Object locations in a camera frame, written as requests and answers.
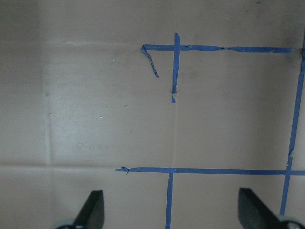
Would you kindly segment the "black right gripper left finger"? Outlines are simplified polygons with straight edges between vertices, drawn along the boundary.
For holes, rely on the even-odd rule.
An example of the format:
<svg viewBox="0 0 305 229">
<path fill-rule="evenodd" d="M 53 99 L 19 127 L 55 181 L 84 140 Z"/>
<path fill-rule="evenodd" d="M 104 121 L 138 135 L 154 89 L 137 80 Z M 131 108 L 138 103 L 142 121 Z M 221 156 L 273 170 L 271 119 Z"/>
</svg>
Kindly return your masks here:
<svg viewBox="0 0 305 229">
<path fill-rule="evenodd" d="M 73 229 L 102 229 L 104 197 L 102 190 L 92 191 L 72 224 Z"/>
</svg>

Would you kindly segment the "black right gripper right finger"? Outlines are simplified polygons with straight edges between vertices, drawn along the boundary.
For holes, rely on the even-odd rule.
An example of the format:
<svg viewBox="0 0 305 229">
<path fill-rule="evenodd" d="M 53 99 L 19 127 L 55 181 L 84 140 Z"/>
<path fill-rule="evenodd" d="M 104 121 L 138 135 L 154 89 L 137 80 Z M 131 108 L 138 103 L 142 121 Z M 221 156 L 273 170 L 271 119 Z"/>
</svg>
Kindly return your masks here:
<svg viewBox="0 0 305 229">
<path fill-rule="evenodd" d="M 239 189 L 238 219 L 243 229 L 286 228 L 286 224 L 281 222 L 250 188 Z"/>
</svg>

